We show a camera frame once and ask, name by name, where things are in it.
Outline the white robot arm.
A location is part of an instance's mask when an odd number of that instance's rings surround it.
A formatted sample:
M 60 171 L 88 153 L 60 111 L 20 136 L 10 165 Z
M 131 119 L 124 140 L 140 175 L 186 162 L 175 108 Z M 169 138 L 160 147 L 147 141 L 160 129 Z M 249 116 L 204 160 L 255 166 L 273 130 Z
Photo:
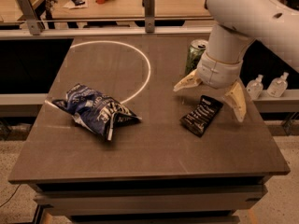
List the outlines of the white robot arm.
M 243 121 L 247 108 L 238 78 L 246 50 L 258 40 L 299 71 L 299 12 L 279 0 L 206 0 L 206 6 L 216 24 L 197 68 L 174 90 L 202 83 L 225 88 L 225 101 Z

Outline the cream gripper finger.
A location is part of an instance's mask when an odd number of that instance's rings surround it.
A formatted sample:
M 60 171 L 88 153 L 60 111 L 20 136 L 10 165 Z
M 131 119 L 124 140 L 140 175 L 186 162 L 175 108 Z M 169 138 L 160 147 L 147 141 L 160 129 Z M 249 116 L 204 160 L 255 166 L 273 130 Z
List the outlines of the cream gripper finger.
M 183 89 L 194 88 L 199 86 L 202 80 L 196 75 L 196 71 L 191 71 L 186 77 L 179 81 L 175 86 L 173 91 L 180 91 Z
M 223 99 L 233 109 L 236 119 L 242 122 L 247 114 L 247 105 L 241 84 L 236 81 L 224 94 Z

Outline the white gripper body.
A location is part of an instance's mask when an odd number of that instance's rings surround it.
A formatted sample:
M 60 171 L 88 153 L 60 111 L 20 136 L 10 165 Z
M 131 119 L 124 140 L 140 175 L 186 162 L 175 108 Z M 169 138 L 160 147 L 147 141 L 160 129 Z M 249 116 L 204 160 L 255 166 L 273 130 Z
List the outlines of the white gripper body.
M 243 61 L 237 63 L 218 62 L 204 52 L 197 64 L 195 74 L 209 87 L 227 88 L 237 81 L 242 63 Z

